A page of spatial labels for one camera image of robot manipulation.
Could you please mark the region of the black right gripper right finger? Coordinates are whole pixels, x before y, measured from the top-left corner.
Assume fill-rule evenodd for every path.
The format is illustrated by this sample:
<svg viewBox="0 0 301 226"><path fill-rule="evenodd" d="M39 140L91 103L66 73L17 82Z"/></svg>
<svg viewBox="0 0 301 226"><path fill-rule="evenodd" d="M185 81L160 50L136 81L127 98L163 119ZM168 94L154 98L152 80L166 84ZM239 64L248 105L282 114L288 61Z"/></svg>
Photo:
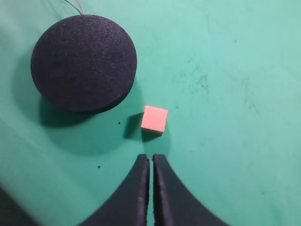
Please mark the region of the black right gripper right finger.
<svg viewBox="0 0 301 226"><path fill-rule="evenodd" d="M186 188L163 154L153 155L156 226L226 226Z"/></svg>

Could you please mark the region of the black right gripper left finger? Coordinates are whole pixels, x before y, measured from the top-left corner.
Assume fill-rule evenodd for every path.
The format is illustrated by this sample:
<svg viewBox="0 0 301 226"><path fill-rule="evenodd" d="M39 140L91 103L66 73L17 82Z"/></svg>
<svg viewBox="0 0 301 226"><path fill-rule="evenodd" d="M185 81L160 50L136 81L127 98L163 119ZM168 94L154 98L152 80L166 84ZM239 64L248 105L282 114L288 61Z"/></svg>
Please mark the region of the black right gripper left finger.
<svg viewBox="0 0 301 226"><path fill-rule="evenodd" d="M131 170L110 198L82 226L145 226L150 188L150 162L137 156Z"/></svg>

